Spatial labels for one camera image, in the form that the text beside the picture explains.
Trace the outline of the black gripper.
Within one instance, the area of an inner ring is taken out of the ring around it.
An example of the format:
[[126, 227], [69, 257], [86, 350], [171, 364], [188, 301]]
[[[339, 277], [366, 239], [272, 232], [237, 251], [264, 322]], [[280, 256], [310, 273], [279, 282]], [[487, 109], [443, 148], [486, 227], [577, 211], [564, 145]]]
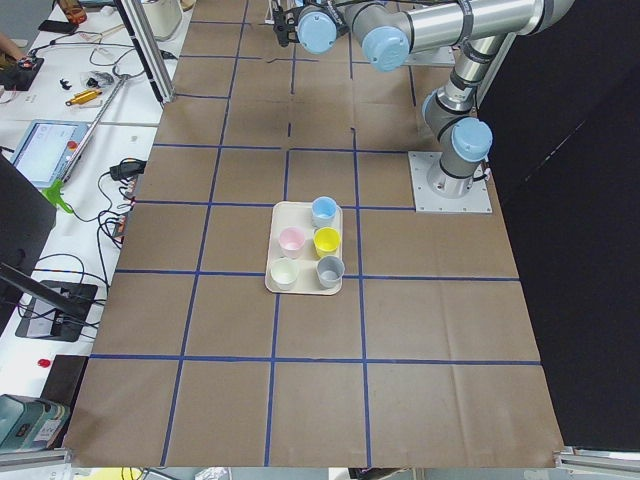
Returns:
[[301, 4], [285, 10], [279, 3], [272, 4], [273, 31], [281, 47], [300, 42], [297, 26], [304, 7], [305, 5]]

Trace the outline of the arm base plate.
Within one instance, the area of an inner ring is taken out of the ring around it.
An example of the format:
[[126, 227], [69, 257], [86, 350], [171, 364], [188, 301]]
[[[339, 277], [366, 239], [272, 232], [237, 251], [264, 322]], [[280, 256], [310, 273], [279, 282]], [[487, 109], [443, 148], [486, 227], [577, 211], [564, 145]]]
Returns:
[[487, 180], [481, 166], [468, 179], [440, 171], [440, 152], [410, 151], [411, 183], [417, 213], [491, 214]]

